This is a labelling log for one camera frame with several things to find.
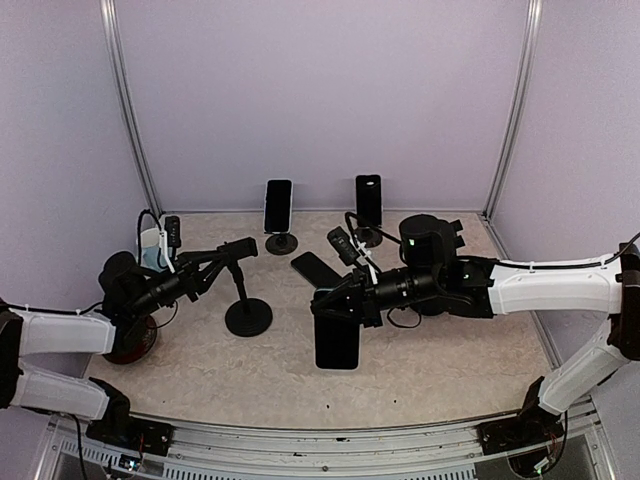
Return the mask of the clear case phone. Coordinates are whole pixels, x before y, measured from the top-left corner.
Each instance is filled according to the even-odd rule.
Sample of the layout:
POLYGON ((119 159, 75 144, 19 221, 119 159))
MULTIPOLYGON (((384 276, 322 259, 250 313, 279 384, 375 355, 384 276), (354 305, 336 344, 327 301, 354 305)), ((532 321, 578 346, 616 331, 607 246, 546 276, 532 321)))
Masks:
POLYGON ((369 223, 382 225, 382 182, 378 174, 357 175, 356 214, 369 223))

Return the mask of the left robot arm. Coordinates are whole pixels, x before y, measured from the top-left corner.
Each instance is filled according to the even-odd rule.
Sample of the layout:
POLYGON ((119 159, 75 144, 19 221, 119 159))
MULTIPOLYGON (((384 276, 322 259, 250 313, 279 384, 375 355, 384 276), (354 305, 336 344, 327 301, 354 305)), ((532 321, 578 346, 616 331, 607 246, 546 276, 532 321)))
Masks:
POLYGON ((240 260, 257 256, 254 240, 225 243, 214 250, 179 254, 171 267, 141 266, 127 251, 104 264, 99 283, 104 297, 97 308, 59 311, 1 305, 1 406, 60 412, 99 421, 121 445, 140 434, 129 399, 100 379, 66 376, 27 364, 29 355, 85 353, 129 363, 145 353, 151 315, 183 296, 206 293, 223 269, 239 272, 240 260))

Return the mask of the dark teal phone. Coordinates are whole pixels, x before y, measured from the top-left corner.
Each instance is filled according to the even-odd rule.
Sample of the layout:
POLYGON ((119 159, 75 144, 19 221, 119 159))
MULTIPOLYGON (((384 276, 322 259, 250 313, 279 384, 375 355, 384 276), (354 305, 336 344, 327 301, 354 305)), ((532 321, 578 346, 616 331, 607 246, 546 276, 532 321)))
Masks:
POLYGON ((360 326, 313 313, 314 360, 322 370, 352 371, 359 366, 360 326))

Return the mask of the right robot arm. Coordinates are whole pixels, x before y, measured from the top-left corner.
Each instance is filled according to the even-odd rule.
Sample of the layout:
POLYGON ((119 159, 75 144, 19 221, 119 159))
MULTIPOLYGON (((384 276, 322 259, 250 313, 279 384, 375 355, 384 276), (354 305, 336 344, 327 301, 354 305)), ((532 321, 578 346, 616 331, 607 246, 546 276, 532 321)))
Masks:
POLYGON ((378 327, 385 310, 425 307, 428 314, 493 318, 521 311, 595 311, 607 319, 592 339, 551 374, 534 382, 511 433, 535 442, 571 404, 622 366, 639 358, 639 250, 585 260, 514 263, 458 254, 460 221, 417 214, 403 219, 394 242, 404 265, 386 272, 361 265, 368 253, 349 229, 328 240, 353 271, 311 302, 317 319, 378 327))

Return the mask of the black clamp phone stand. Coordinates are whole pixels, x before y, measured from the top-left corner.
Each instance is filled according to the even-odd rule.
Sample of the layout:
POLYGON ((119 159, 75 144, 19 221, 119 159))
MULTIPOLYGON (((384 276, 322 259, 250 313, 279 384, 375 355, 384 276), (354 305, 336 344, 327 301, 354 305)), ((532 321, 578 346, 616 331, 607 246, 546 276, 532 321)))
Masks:
POLYGON ((421 214, 415 217, 418 233, 416 246, 411 250, 411 257, 417 266, 433 272, 438 280, 436 270, 442 271, 457 258, 457 249, 465 245, 458 236, 463 229, 459 220, 448 222, 432 215, 421 214))
POLYGON ((239 300, 225 314, 227 329, 233 335, 243 338, 261 335, 271 326, 273 313, 264 300, 247 295, 244 274, 239 265, 240 260, 258 256, 256 240, 246 237, 225 243, 218 250, 226 255, 225 267, 231 273, 239 296, 239 300))

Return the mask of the plate phone stand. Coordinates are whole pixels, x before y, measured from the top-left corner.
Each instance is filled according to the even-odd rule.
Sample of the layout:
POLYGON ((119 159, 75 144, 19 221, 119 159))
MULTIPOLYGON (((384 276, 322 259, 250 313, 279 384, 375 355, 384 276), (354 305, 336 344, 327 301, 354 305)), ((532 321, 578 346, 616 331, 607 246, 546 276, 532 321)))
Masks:
POLYGON ((266 242, 265 248, 272 255, 288 255, 298 247, 297 238, 290 233, 271 234, 266 242))
POLYGON ((364 243, 367 248, 375 248, 383 241, 382 234, 375 229, 369 227, 357 227, 354 231, 356 240, 364 243))

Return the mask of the blue case phone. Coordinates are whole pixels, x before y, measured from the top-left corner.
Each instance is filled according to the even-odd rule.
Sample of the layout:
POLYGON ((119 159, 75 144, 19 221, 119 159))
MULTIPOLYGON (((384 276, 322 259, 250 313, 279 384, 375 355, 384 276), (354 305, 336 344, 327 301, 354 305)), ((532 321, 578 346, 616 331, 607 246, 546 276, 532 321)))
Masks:
POLYGON ((267 181, 264 204, 264 232, 285 234, 291 228, 293 183, 289 179, 267 181))

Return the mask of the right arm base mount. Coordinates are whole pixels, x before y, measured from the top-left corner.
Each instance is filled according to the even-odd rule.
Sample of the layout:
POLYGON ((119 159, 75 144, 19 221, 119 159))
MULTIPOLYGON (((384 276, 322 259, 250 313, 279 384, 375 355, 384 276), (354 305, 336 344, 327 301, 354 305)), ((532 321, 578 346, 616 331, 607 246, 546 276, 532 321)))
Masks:
POLYGON ((485 456, 535 446, 564 435, 564 427, 558 421, 544 423, 518 417, 483 422, 476 429, 485 456))

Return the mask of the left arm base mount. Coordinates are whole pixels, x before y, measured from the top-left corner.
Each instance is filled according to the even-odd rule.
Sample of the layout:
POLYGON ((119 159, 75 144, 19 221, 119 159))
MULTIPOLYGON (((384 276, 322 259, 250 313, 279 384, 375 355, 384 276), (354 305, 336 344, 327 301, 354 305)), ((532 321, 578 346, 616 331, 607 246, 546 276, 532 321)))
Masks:
POLYGON ((86 429, 86 436, 90 439, 161 457, 168 455, 173 435, 172 425, 138 417, 92 421, 86 429))

